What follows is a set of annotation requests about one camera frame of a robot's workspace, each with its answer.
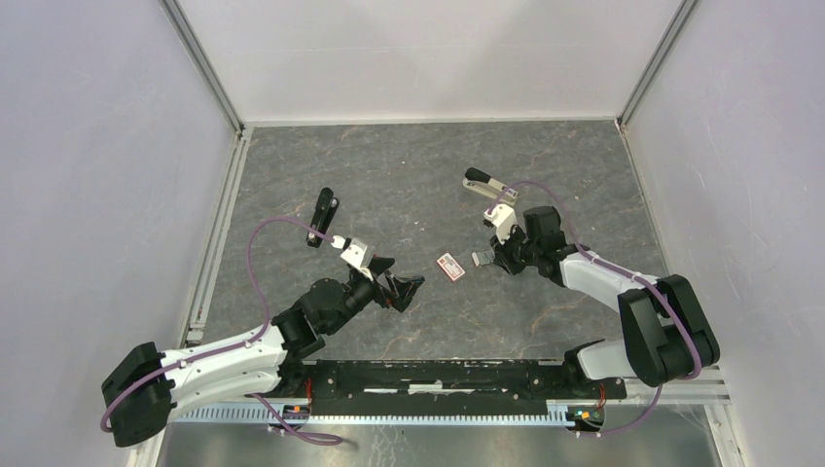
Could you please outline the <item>staple tray box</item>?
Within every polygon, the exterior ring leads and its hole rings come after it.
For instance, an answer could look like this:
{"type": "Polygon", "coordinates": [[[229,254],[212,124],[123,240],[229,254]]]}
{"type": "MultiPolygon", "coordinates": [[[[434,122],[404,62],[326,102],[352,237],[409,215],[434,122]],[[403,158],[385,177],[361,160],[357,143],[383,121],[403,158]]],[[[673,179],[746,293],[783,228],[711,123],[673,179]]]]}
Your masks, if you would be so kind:
{"type": "Polygon", "coordinates": [[[475,251],[471,254],[473,264],[476,268],[493,265],[495,253],[492,250],[475,251]]]}

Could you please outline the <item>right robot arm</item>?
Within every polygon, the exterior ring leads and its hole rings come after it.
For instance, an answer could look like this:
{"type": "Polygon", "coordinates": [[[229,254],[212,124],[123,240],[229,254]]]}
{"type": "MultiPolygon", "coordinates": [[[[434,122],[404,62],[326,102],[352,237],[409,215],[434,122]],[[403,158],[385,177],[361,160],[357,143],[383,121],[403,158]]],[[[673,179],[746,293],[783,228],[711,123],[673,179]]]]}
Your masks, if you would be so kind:
{"type": "Polygon", "coordinates": [[[490,253],[510,275],[534,268],[555,285],[580,292],[615,311],[622,336],[594,341],[564,354],[564,389],[586,397],[610,377],[636,378],[649,387],[695,378],[721,358],[719,343],[690,281],[679,274],[655,277],[604,260],[567,240],[551,206],[515,209],[497,204],[484,213],[493,229],[490,253]]]}

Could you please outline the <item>red white staple box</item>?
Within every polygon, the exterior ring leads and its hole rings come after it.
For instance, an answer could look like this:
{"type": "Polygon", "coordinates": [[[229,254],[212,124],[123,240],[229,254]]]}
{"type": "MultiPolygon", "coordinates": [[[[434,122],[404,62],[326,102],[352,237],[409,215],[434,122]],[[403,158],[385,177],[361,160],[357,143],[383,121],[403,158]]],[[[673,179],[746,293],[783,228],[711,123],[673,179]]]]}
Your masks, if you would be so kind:
{"type": "Polygon", "coordinates": [[[452,282],[458,280],[466,274],[466,270],[460,266],[460,264],[450,253],[445,253],[440,256],[436,263],[447,278],[452,282]]]}

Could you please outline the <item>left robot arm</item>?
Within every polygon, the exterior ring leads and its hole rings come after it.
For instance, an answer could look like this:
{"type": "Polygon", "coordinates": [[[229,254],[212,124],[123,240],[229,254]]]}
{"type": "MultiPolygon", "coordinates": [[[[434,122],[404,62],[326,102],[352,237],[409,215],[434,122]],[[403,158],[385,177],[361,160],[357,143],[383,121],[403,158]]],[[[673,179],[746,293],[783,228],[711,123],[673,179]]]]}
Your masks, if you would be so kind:
{"type": "Polygon", "coordinates": [[[374,257],[365,271],[350,268],[345,282],[321,278],[289,308],[236,336],[168,350],[152,341],[138,344],[101,384],[106,409],[100,429],[127,448],[212,403],[272,391],[298,394],[305,386],[304,359],[323,348],[326,337],[371,304],[398,312],[410,306],[425,279],[398,276],[393,264],[374,257]]]}

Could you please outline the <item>black stapler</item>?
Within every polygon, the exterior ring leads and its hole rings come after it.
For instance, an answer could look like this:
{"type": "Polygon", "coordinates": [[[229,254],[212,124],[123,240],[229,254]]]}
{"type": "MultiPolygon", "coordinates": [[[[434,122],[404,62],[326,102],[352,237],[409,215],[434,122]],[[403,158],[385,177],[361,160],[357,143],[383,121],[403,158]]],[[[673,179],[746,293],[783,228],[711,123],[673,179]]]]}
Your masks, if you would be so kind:
{"type": "Polygon", "coordinates": [[[326,239],[330,225],[340,205],[339,199],[329,187],[324,187],[317,198],[313,216],[310,222],[310,231],[306,235],[306,244],[318,248],[326,239]]]}

